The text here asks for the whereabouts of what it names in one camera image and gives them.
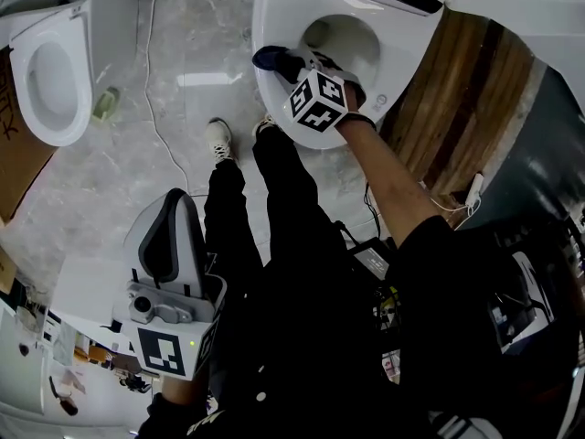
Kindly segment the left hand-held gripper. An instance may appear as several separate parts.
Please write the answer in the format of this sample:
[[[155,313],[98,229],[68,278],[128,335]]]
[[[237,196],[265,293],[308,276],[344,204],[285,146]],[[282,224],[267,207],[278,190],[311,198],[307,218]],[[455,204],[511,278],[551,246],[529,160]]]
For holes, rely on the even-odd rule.
[[[122,286],[112,318],[144,370],[192,380],[211,352],[228,289],[207,273],[214,294],[204,295],[207,254],[193,199],[173,188],[151,203],[127,233],[123,252],[135,282]]]

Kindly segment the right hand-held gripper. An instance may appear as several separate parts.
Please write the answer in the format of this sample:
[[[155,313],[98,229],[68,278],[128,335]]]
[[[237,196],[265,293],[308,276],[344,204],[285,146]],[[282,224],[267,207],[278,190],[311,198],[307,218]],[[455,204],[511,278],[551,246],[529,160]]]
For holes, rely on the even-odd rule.
[[[287,49],[274,57],[274,70],[292,85],[282,108],[288,119],[303,129],[323,133],[352,112],[346,85],[353,87],[358,107],[366,100],[357,75],[342,70],[321,52]]]

